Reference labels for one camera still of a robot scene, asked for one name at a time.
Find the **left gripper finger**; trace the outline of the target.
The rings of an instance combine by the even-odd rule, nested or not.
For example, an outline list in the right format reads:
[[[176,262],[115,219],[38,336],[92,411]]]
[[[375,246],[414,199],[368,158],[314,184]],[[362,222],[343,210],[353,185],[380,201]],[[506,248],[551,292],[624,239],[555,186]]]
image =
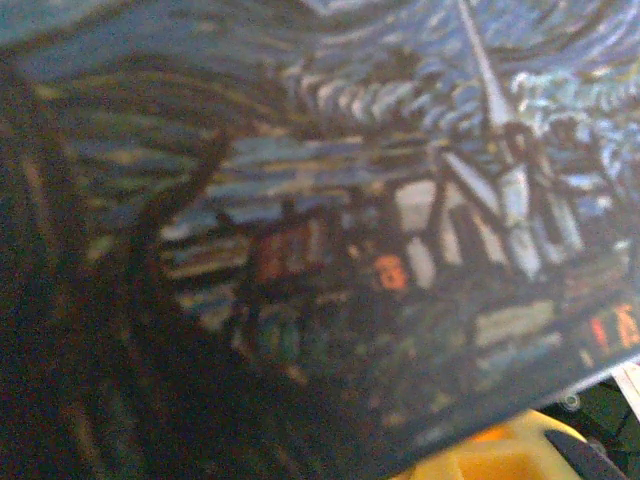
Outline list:
[[[428,456],[389,480],[630,480],[569,425],[534,410]]]

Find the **starry night painted tin box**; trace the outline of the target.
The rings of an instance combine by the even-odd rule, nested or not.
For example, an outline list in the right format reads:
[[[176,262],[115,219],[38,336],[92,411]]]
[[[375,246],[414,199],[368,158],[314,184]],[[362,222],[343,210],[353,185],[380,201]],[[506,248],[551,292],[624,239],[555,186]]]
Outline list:
[[[640,360],[640,0],[0,0],[0,480],[387,480]]]

